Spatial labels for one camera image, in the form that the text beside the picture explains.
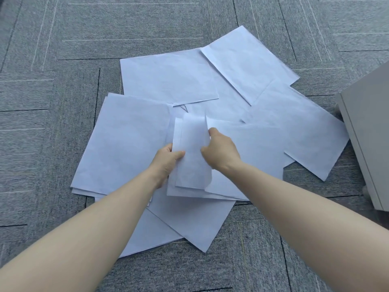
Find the person's left arm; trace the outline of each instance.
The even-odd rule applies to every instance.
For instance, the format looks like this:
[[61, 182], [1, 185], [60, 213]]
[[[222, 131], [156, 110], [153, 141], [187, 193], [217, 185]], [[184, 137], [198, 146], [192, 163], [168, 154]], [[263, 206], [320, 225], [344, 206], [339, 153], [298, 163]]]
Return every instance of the person's left arm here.
[[185, 152], [160, 149], [142, 173], [32, 244], [0, 269], [4, 292], [94, 291], [131, 237], [153, 192]]

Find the pile of paper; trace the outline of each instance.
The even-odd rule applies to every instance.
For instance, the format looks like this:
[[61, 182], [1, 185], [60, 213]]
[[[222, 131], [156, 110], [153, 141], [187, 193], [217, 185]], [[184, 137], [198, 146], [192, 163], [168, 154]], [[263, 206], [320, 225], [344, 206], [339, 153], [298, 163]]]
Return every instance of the pile of paper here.
[[296, 160], [323, 181], [345, 125], [290, 87], [296, 75], [244, 27], [203, 48], [122, 59], [124, 95], [109, 93], [72, 192], [101, 199], [173, 142], [185, 150], [144, 211], [122, 256], [185, 238], [206, 252], [236, 200], [247, 200], [200, 148], [216, 127], [244, 162], [282, 179]]

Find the skin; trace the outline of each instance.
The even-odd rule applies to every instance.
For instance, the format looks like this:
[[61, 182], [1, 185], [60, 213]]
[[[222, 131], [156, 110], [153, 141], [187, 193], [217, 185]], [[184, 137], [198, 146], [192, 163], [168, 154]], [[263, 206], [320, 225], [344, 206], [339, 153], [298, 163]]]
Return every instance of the skin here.
[[[389, 231], [245, 164], [215, 128], [202, 148], [334, 291], [388, 291]], [[94, 291], [124, 249], [154, 190], [184, 152], [160, 149], [129, 183], [45, 235], [0, 269], [2, 291]]]

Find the person's right arm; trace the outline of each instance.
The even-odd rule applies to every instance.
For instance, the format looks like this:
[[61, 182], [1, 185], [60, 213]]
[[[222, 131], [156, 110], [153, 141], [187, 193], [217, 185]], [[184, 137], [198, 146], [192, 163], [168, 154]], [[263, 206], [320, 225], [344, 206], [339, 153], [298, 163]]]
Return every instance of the person's right arm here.
[[389, 231], [333, 201], [241, 161], [232, 140], [215, 128], [202, 148], [280, 235], [335, 291], [389, 291]]

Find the gray carpet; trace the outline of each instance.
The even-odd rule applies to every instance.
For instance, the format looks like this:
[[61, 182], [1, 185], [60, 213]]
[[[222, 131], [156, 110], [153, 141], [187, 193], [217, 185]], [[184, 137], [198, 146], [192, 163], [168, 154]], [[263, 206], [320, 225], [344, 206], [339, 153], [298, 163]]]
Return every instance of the gray carpet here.
[[[69, 185], [119, 58], [204, 46], [244, 25], [329, 112], [334, 93], [389, 59], [389, 0], [4, 0], [0, 9], [0, 266], [93, 200]], [[293, 184], [389, 227], [361, 196], [350, 144], [326, 182]], [[330, 291], [247, 202], [209, 251], [186, 240], [117, 261], [99, 291]]]

